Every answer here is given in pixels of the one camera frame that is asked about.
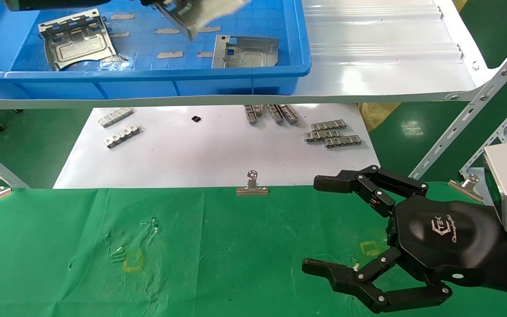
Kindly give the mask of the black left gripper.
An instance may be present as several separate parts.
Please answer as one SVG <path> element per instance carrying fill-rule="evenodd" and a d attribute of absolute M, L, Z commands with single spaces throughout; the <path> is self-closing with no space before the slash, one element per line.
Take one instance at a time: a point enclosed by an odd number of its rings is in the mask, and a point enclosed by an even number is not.
<path fill-rule="evenodd" d="M 141 0 L 143 6 L 165 6 L 165 0 Z M 6 0 L 10 11 L 40 11 L 52 9 L 69 9 L 95 7 L 100 0 Z"/>

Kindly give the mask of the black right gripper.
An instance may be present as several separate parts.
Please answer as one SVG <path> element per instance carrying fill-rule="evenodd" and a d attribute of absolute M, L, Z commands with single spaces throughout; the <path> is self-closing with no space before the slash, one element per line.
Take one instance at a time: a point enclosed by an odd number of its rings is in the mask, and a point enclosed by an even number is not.
<path fill-rule="evenodd" d="M 332 291 L 356 297 L 373 313 L 441 305 L 452 295 L 442 281 L 465 287 L 488 281 L 487 263 L 501 237 L 500 221 L 490 206 L 429 200 L 424 197 L 429 185 L 377 165 L 341 170 L 336 176 L 317 175 L 314 189 L 355 193 L 382 217 L 392 217 L 389 243 L 395 247 L 358 270 L 311 258 L 302 261 L 302 272 L 328 279 Z M 386 192 L 407 200 L 395 207 Z M 397 263 L 425 286 L 377 288 L 374 281 Z"/>

